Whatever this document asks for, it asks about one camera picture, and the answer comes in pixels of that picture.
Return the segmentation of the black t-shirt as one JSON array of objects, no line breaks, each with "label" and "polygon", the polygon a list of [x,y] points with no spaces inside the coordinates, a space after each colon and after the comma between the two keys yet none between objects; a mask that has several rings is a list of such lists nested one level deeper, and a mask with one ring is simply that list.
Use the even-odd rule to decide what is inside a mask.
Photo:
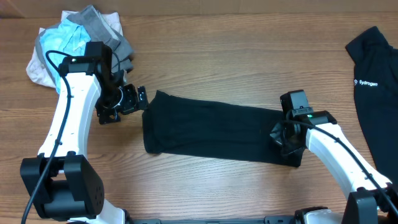
[{"label": "black t-shirt", "polygon": [[299,167],[302,151],[284,157],[270,133],[282,112],[157,91],[142,114],[149,154],[181,154]]}]

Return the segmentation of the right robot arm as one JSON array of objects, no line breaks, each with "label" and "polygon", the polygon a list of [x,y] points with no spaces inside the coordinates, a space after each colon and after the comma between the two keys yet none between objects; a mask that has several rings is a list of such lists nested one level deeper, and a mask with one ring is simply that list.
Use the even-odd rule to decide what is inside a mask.
[{"label": "right robot arm", "polygon": [[303,208],[293,223],[397,223],[397,186],[373,168],[327,111],[290,110],[270,133],[282,157],[308,149],[325,165],[346,198],[343,213]]}]

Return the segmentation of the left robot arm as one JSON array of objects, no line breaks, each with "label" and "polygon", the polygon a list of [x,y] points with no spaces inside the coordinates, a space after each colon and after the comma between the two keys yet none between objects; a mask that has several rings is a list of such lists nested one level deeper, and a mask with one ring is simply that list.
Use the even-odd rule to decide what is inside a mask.
[{"label": "left robot arm", "polygon": [[146,89],[124,85],[111,72],[112,56],[66,55],[55,70],[60,93],[49,133],[36,157],[25,158],[20,175],[30,195],[21,222],[31,208],[40,218],[70,223],[132,223],[129,213],[104,196],[100,176],[87,159],[91,119],[117,123],[121,115],[145,110]]}]

